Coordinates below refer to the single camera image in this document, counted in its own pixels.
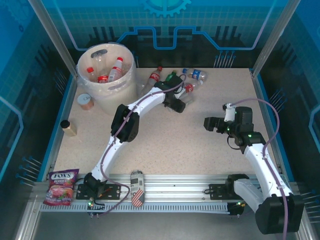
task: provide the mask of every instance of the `purple cable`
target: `purple cable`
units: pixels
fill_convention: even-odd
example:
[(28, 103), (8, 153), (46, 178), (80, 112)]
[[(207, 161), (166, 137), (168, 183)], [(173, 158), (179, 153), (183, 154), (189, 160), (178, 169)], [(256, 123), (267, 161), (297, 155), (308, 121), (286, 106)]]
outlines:
[(123, 123), (121, 124), (121, 126), (119, 127), (118, 131), (114, 134), (114, 140), (113, 142), (110, 144), (110, 146), (106, 149), (105, 153), (103, 154), (102, 156), (102, 160), (101, 160), (101, 163), (100, 163), (100, 171), (103, 175), (103, 177), (108, 180), (109, 182), (115, 184), (115, 185), (118, 185), (118, 186), (121, 186), (121, 187), (125, 187), (128, 189), (128, 192), (127, 194), (124, 196), (123, 199), (121, 199), (119, 202), (117, 202), (116, 205), (114, 205), (113, 207), (111, 207), (108, 211), (105, 211), (103, 213), (100, 214), (101, 215), (105, 215), (105, 214), (108, 214), (110, 213), (113, 209), (115, 209), (116, 207), (118, 207), (124, 200), (126, 200), (126, 198), (129, 196), (130, 194), (130, 187), (125, 185), (125, 184), (122, 184), (120, 182), (116, 182), (116, 181), (113, 181), (111, 180), (109, 177), (106, 176), (106, 174), (104, 173), (104, 170), (103, 170), (103, 165), (104, 165), (104, 161), (105, 161), (105, 158), (106, 158), (106, 155), (107, 153), (109, 152), (109, 150), (112, 148), (112, 146), (115, 144), (116, 142), (116, 137), (117, 135), (121, 132), (121, 130), (124, 128), (126, 122), (128, 121), (128, 119), (130, 118), (130, 115), (134, 112), (134, 110), (138, 107), (139, 104), (141, 104), (144, 100), (146, 100), (147, 98), (151, 97), (152, 95), (155, 95), (155, 94), (162, 94), (162, 93), (167, 93), (167, 92), (170, 92), (172, 90), (175, 90), (175, 89), (178, 89), (180, 86), (182, 86), (182, 84), (184, 84), (184, 81), (187, 79), (187, 75), (185, 74), (181, 74), (179, 76), (179, 78), (181, 78), (182, 76), (184, 76), (184, 80), (182, 80), (182, 82), (180, 82), (180, 84), (178, 84), (177, 86), (175, 87), (172, 87), (170, 89), (167, 89), (167, 90), (161, 90), (161, 91), (156, 91), (152, 94), (149, 94), (149, 95), (146, 95), (144, 96), (143, 98), (141, 98), (140, 101), (137, 102), (137, 104), (132, 108), (132, 110), (128, 113), (128, 115), (126, 116), (126, 118), (123, 120)]
[(240, 100), (240, 101), (237, 101), (235, 103), (232, 103), (230, 105), (230, 107), (234, 106), (234, 105), (238, 105), (238, 104), (241, 104), (241, 103), (244, 103), (244, 102), (247, 102), (247, 101), (258, 101), (258, 102), (262, 102), (266, 105), (268, 105), (275, 113), (275, 118), (276, 118), (276, 129), (275, 129), (275, 132), (273, 134), (273, 136), (265, 143), (265, 145), (263, 146), (263, 149), (262, 149), (262, 156), (264, 158), (264, 161), (266, 163), (266, 165), (268, 166), (274, 180), (275, 180), (275, 183), (278, 185), (279, 187), (279, 190), (281, 192), (281, 195), (282, 195), (282, 199), (283, 199), (283, 205), (284, 205), (284, 223), (283, 223), (283, 235), (282, 235), (282, 239), (283, 240), (286, 240), (287, 239), (287, 230), (288, 230), (288, 203), (287, 203), (287, 198), (286, 198), (286, 195), (285, 195), (285, 192), (283, 190), (283, 188), (281, 187), (281, 183), (280, 181), (278, 180), (277, 176), (276, 176), (276, 173), (274, 172), (274, 170), (272, 169), (268, 159), (266, 158), (266, 149), (267, 149), (267, 146), (268, 144), (271, 143), (271, 141), (273, 139), (275, 139), (276, 135), (278, 134), (279, 132), (279, 127), (280, 127), (280, 119), (279, 119), (279, 114), (277, 112), (277, 110), (274, 108), (274, 106), (272, 106), (269, 102), (265, 101), (265, 100), (262, 100), (262, 99), (259, 99), (259, 98), (255, 98), (255, 97), (250, 97), (250, 98), (246, 98), (246, 99), (243, 99), (243, 100)]

